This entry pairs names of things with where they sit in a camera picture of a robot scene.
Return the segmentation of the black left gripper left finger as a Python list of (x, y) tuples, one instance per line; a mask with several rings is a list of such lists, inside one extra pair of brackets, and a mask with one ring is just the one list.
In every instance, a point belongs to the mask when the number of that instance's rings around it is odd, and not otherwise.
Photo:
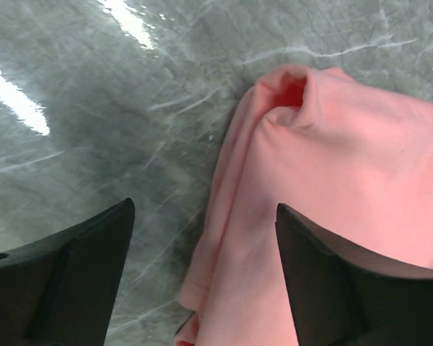
[(0, 252), (0, 345), (103, 345), (134, 220), (127, 198)]

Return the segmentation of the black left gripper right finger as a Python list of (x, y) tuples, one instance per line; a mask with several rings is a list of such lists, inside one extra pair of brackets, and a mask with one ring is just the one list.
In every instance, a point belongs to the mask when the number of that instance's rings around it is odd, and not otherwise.
[(433, 269), (366, 249), (285, 204), (276, 236), (301, 345), (433, 345)]

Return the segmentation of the salmon pink t shirt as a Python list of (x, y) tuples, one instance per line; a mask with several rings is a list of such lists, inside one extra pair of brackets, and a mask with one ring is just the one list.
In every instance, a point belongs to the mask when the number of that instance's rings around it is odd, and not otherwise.
[(214, 173), (179, 302), (176, 345), (295, 345), (278, 204), (433, 269), (433, 103), (284, 65), (242, 98)]

